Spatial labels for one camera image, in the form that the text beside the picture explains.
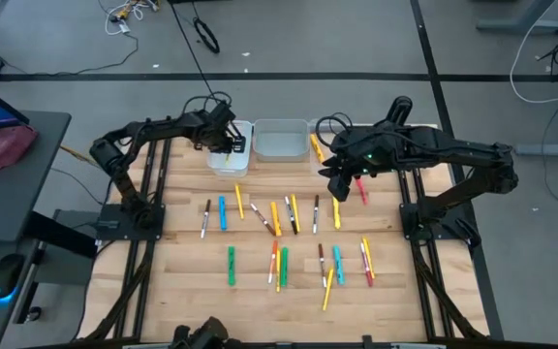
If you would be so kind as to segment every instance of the wooden board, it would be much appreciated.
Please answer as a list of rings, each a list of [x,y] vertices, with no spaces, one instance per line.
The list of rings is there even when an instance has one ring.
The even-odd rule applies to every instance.
[[[157,168],[162,145],[158,148]],[[195,151],[186,140],[173,141],[164,195],[165,232],[155,250],[143,341],[170,341],[176,326],[196,328],[209,316],[219,318],[232,337],[243,341],[354,342],[366,333],[372,334],[375,341],[425,340],[410,247],[401,233],[398,213],[401,196],[396,174],[363,179],[368,206],[363,205],[353,185],[349,199],[340,205],[342,228],[337,231],[327,181],[317,174],[322,166],[313,152],[308,161],[283,164],[258,162],[252,153],[249,173],[243,178],[216,176],[206,166],[206,156],[207,152]],[[140,155],[130,171],[137,186],[144,158]],[[451,185],[447,166],[423,170],[422,176],[428,194],[442,192]],[[242,192],[244,220],[239,217],[233,190],[236,182]],[[409,182],[414,190],[411,177]],[[298,203],[301,227],[298,236],[292,233],[283,202],[284,196],[292,193]],[[314,236],[316,194],[321,200],[319,232]],[[227,232],[220,229],[219,195],[226,198]],[[112,199],[118,200],[117,193]],[[205,239],[200,239],[207,199],[212,200],[208,232]],[[279,294],[274,282],[267,283],[273,237],[249,207],[249,203],[254,203],[271,221],[272,201],[278,205],[283,230],[279,244],[290,249],[289,286]],[[359,252],[362,236],[367,236],[371,244],[376,272],[373,288],[367,287],[363,274]],[[325,290],[318,243],[323,244],[327,270],[332,263],[332,245],[341,248],[346,276],[344,286],[333,283],[326,312],[322,311]],[[230,245],[235,247],[233,287],[228,285],[227,274]],[[437,246],[449,295],[471,323],[487,333],[466,246],[460,241],[438,241]],[[97,260],[80,336],[95,329],[118,297],[127,252],[128,242],[117,242]],[[438,304],[431,292],[430,298],[437,334],[442,335]],[[128,329],[132,327],[136,300],[134,297],[131,301]]]

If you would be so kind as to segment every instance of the blue marker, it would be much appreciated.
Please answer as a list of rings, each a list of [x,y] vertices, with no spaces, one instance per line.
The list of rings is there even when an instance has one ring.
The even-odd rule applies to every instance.
[[[228,229],[228,219],[225,216],[225,197],[219,197],[219,212],[221,213],[221,230],[227,231]]]
[[[341,266],[341,254],[339,253],[339,246],[333,246],[333,256],[335,257],[335,266],[337,269],[337,283],[343,285],[346,283],[344,280],[344,269]]]

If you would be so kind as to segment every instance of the blue light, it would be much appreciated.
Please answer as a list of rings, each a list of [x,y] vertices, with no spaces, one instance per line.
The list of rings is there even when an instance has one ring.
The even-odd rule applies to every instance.
[[[8,296],[6,296],[6,297],[4,297],[4,298],[1,298],[1,299],[0,299],[0,304],[9,303],[9,302],[12,300],[12,298],[15,296],[16,289],[17,289],[17,287],[15,287],[15,288],[12,290],[12,292],[11,292]]]

